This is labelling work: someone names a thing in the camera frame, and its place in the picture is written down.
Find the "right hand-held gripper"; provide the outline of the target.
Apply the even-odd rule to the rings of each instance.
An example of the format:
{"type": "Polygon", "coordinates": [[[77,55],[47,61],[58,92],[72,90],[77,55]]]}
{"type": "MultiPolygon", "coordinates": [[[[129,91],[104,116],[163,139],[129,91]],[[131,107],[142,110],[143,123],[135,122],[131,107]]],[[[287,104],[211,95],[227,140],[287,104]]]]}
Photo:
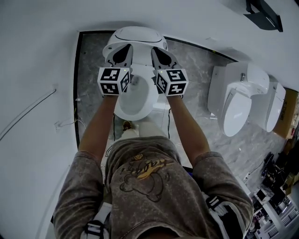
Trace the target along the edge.
{"type": "Polygon", "coordinates": [[[177,58],[164,49],[153,47],[151,59],[155,68],[153,72],[158,92],[167,97],[184,95],[189,80],[186,70],[181,69],[177,58]]]}

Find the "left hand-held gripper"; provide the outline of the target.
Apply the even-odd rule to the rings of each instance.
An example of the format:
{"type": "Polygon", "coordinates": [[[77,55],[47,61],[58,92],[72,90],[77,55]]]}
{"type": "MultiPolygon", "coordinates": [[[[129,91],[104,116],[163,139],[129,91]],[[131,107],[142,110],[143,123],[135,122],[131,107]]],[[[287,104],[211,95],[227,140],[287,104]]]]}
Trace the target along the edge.
{"type": "Polygon", "coordinates": [[[100,67],[98,85],[102,95],[119,96],[127,90],[131,82],[133,46],[121,45],[110,52],[107,62],[100,67]]]}

